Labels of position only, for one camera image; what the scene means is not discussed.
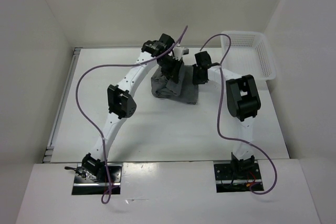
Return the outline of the grey shorts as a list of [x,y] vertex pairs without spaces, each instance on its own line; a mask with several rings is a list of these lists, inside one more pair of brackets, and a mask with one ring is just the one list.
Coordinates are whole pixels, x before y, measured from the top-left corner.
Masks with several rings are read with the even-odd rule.
[[151,93],[159,99],[195,105],[198,102],[198,85],[192,83],[192,78],[192,66],[181,66],[178,83],[165,77],[158,67],[151,77]]

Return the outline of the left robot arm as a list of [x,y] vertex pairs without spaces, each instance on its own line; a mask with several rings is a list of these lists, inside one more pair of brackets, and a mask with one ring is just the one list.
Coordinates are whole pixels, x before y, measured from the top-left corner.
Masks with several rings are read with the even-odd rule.
[[99,128],[92,119],[85,117],[97,129],[101,139],[82,159],[84,176],[93,182],[110,179],[108,152],[121,126],[136,111],[134,95],[139,85],[156,65],[160,66],[164,77],[178,83],[182,75],[180,69],[183,56],[188,53],[189,49],[180,46],[178,40],[167,34],[162,34],[158,40],[148,40],[143,44],[139,57],[134,64],[128,65],[130,70],[124,78],[107,88],[108,116],[104,127]]

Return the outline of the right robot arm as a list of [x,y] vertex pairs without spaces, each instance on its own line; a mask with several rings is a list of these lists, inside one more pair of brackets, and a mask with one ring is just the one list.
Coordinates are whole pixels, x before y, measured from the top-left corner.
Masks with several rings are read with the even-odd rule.
[[[221,95],[217,112],[217,133],[225,140],[234,141],[231,154],[230,172],[235,178],[243,178],[254,167],[255,157],[252,151],[253,124],[261,101],[255,79],[248,74],[234,73],[219,63],[213,63],[206,51],[195,54],[193,65],[193,83],[206,84],[213,81],[220,84]],[[220,116],[223,100],[230,115],[236,119],[237,137],[227,137],[220,132]]]

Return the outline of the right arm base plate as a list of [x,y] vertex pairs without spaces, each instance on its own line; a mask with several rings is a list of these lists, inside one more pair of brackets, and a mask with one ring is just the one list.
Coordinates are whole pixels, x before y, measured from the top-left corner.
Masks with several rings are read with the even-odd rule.
[[264,191],[262,177],[257,162],[253,167],[240,174],[234,173],[230,162],[214,162],[214,174],[217,193],[236,193],[250,191]]

